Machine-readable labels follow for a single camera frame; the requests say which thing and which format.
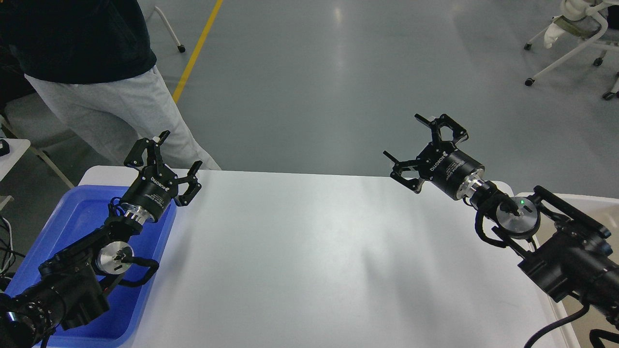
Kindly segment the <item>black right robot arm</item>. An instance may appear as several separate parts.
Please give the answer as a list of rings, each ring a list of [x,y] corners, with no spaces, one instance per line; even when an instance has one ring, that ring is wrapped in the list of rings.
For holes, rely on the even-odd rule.
[[[582,305],[538,330],[525,346],[531,348],[591,308],[617,327],[619,276],[617,263],[610,259],[610,230],[544,187],[534,187],[528,196],[509,196],[484,180],[484,165],[458,148],[469,138],[465,128],[446,114],[415,118],[429,128],[431,141],[411,160],[398,160],[385,151],[393,163],[390,177],[417,194],[430,182],[452,200],[474,208],[480,240],[512,249],[522,259],[519,268],[554,302],[570,296]]]

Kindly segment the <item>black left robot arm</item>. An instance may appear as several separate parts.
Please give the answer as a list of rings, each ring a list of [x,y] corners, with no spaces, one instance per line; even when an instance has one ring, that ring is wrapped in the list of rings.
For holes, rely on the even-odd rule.
[[[140,287],[155,275],[159,262],[136,256],[130,238],[158,222],[170,202],[186,206],[201,189],[201,161],[184,177],[164,163],[161,146],[169,135],[165,130],[135,142],[124,165],[137,169],[138,177],[121,198],[110,200],[101,227],[42,262],[38,283],[13,297],[1,295],[3,348],[45,348],[58,326],[70,330],[108,311],[116,286]]]

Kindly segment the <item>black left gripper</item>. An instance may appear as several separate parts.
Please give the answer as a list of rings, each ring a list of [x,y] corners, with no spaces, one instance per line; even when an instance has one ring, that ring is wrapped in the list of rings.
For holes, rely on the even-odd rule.
[[[203,161],[195,161],[187,175],[180,178],[169,167],[163,167],[161,146],[170,133],[164,130],[152,139],[144,137],[135,141],[124,159],[125,167],[142,170],[122,196],[121,209],[126,218],[132,218],[141,225],[158,222],[173,198],[177,206],[188,206],[202,187],[197,172]],[[188,187],[183,194],[178,194],[181,184],[188,184]]]

